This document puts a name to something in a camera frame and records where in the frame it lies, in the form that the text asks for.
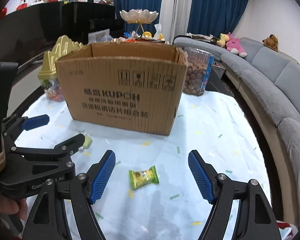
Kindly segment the person left hand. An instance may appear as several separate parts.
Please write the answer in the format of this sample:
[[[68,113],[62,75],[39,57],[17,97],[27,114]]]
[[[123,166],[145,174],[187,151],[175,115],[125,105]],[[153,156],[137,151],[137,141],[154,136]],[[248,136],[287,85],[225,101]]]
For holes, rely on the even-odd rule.
[[[28,206],[25,199],[13,200],[0,195],[0,213],[17,215],[19,219],[27,219]]]

